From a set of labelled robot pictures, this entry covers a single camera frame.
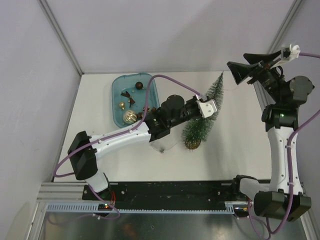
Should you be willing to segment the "small green christmas tree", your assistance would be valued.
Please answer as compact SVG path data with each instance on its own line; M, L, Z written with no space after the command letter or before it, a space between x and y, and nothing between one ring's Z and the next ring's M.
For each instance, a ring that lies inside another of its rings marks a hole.
M210 86L206 95L209 99L215 101L217 112L208 118L192 119L187 122L182 131L181 140L184 147L188 150L197 149L202 142L207 140L218 118L224 99L224 72L222 72L217 80Z

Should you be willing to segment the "clear light string battery box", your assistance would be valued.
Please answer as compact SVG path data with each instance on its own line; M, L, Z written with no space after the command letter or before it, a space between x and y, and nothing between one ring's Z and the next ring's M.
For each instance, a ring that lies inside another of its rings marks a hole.
M157 152L159 152L160 154L163 154L166 151L166 147L163 143L158 142L158 141L153 141L150 143L150 146L156 150Z

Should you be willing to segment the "white gold striped bauble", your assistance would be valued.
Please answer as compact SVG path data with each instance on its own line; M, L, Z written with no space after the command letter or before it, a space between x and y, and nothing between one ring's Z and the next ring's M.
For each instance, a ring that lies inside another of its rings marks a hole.
M133 124L138 120L137 114L133 110L127 110L122 116L123 122Z

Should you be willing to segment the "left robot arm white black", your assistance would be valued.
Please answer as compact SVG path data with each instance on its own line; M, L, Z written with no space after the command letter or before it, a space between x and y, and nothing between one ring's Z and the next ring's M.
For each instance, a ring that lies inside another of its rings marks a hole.
M171 95L146 118L108 134L88 135L81 131L74 137L69 149L70 163L76 180L85 181L100 200L110 196L111 188L98 161L108 153L133 144L159 140L170 134L171 128L193 119L206 119L215 112L212 102L193 97L185 101L180 95Z

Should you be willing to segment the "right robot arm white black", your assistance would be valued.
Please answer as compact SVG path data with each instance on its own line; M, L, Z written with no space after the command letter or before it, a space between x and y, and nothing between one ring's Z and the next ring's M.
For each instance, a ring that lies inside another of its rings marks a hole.
M294 222L312 206L310 197L303 194L296 156L299 107L305 104L314 89L305 76L285 80L282 66L300 56L298 45L283 48L271 54L245 53L247 64L227 63L235 83L259 82L273 99L261 116L271 150L271 179L269 185L256 178L237 175L230 188L231 196L242 201L253 201L254 213L268 219Z

